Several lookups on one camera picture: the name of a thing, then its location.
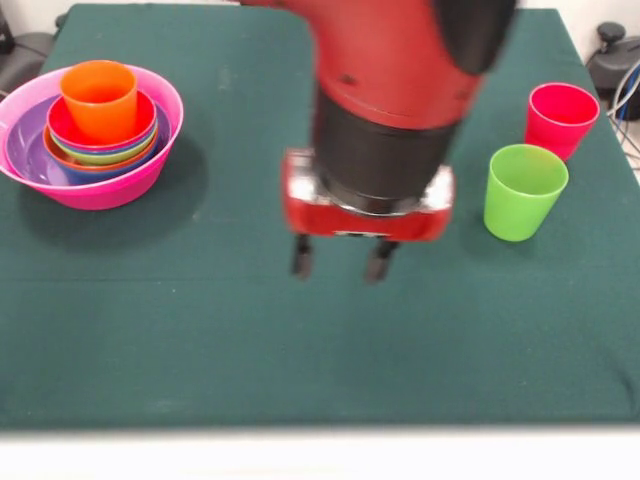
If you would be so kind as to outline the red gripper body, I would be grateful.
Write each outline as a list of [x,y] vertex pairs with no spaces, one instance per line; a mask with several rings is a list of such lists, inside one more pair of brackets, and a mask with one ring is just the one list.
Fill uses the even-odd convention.
[[438,169],[416,207],[400,215],[371,216],[335,203],[313,172],[311,160],[309,149],[288,149],[282,162],[284,212],[290,228],[297,234],[434,241],[450,223],[455,175],[449,166]]

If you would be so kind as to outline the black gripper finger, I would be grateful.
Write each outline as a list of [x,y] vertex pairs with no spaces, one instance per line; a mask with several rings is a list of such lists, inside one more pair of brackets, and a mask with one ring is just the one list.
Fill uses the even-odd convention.
[[386,239],[378,241],[366,264],[364,278],[367,283],[378,283],[386,278],[391,260],[399,245],[399,242]]
[[297,234],[294,242],[291,273],[297,278],[308,278],[312,270],[313,249],[310,236]]

